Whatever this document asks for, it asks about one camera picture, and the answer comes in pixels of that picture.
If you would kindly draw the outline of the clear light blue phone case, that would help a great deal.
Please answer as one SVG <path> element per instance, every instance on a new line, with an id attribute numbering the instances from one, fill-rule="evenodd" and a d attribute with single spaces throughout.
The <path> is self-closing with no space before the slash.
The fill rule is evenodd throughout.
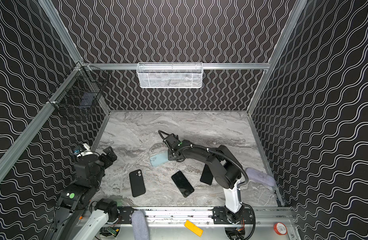
<path id="1" fill-rule="evenodd" d="M 168 162 L 168 152 L 161 152 L 159 154 L 150 157 L 150 163 L 152 167 L 158 167 Z"/>

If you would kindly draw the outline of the blue phone black screen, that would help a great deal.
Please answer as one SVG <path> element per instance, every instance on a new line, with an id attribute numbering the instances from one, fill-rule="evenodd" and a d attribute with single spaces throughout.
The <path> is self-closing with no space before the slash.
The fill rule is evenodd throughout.
<path id="1" fill-rule="evenodd" d="M 175 174 L 173 174 L 171 176 L 171 179 L 173 180 L 173 182 L 175 183 L 175 185 L 177 186 L 177 188 L 179 189 L 184 198 L 187 198 L 195 191 L 195 189 L 190 184 L 185 175 L 182 173 L 182 171 L 178 171 Z"/>

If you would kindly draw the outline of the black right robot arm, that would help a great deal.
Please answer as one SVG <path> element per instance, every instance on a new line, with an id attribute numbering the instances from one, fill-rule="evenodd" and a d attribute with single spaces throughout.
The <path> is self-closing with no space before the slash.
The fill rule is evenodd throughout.
<path id="1" fill-rule="evenodd" d="M 242 224 L 243 220 L 249 220 L 252 224 L 255 222 L 253 208 L 245 204 L 241 197 L 241 187 L 248 183 L 249 177 L 242 164 L 226 146 L 209 148 L 188 140 L 181 141 L 175 134 L 159 131 L 159 135 L 168 148 L 169 161 L 182 162 L 192 159 L 209 167 L 214 180 L 224 188 L 224 221 L 233 224 Z"/>

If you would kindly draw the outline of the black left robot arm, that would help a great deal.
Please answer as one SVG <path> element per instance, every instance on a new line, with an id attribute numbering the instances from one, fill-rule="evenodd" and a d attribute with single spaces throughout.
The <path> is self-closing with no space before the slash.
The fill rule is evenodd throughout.
<path id="1" fill-rule="evenodd" d="M 105 170 L 117 160 L 112 147 L 103 149 L 101 154 L 91 150 L 87 144 L 79 144 L 73 149 L 76 162 L 74 180 L 65 187 L 54 207 L 51 240 L 67 240 L 73 227 L 90 205 L 98 192 Z"/>

